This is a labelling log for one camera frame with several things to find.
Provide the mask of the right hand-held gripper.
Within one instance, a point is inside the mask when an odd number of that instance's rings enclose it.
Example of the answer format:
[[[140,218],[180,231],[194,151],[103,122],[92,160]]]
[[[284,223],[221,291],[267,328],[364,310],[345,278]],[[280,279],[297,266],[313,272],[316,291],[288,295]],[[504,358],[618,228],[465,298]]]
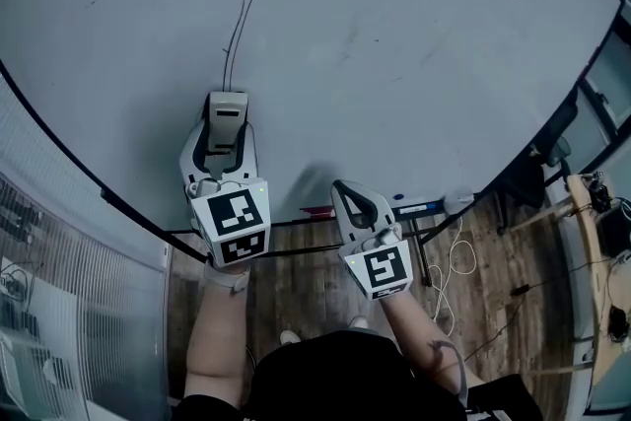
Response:
[[[333,182],[330,194],[347,244],[338,256],[362,294],[379,300],[407,291],[412,284],[409,245],[401,227],[393,225],[387,200],[363,184],[342,179]],[[356,240],[356,231],[368,229],[374,233]]]

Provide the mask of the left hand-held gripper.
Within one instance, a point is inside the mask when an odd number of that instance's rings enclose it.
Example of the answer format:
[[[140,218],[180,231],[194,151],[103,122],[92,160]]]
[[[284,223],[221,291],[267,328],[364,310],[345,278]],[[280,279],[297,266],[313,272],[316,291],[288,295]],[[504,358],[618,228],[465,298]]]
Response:
[[[210,127],[201,120],[191,130],[179,156],[185,185],[211,179],[205,167]],[[252,126],[246,121],[237,136],[235,163],[223,170],[219,190],[191,201],[197,228],[217,267],[235,265],[269,250],[268,184],[258,178]]]

